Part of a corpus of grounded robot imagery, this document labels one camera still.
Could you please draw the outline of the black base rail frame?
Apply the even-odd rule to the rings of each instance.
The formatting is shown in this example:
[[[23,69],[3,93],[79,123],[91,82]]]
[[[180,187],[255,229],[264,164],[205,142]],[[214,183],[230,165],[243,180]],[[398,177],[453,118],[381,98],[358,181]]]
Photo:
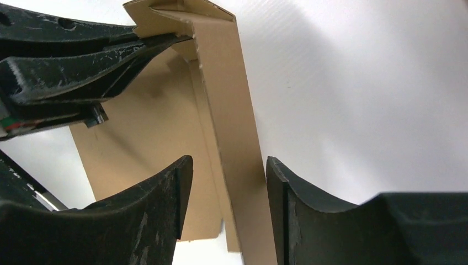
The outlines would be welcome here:
[[[68,209],[4,152],[1,152],[1,200],[48,211]]]

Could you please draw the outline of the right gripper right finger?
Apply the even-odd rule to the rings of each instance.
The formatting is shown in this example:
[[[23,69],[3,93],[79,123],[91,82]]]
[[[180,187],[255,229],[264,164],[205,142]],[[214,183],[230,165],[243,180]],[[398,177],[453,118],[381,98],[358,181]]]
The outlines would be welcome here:
[[[268,157],[278,264],[466,264],[467,194],[380,193],[356,205]]]

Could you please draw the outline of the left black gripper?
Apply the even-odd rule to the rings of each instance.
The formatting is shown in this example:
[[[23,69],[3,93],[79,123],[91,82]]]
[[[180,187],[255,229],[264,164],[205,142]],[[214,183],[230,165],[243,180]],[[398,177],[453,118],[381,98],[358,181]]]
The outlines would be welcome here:
[[[8,57],[1,61],[1,94],[17,105],[105,102],[121,94],[154,57],[185,40],[189,37],[175,34],[138,40],[132,26],[1,4],[1,58]],[[54,118],[7,117],[1,120],[1,141],[79,123],[91,128],[108,119],[101,104]]]

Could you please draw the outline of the brown cardboard box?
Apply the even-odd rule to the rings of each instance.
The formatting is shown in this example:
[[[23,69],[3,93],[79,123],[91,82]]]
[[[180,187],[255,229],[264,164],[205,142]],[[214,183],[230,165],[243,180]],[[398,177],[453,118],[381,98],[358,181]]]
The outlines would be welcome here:
[[[96,199],[193,158],[182,240],[218,237],[244,264],[276,264],[264,166],[235,16],[210,1],[124,4],[140,37],[188,36],[155,57],[109,120],[71,134]]]

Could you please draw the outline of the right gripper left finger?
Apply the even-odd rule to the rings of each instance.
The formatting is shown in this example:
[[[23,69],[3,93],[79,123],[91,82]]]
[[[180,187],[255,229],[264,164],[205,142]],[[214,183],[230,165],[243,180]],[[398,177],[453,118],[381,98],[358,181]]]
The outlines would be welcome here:
[[[193,159],[84,209],[1,200],[2,264],[171,264],[182,236]]]

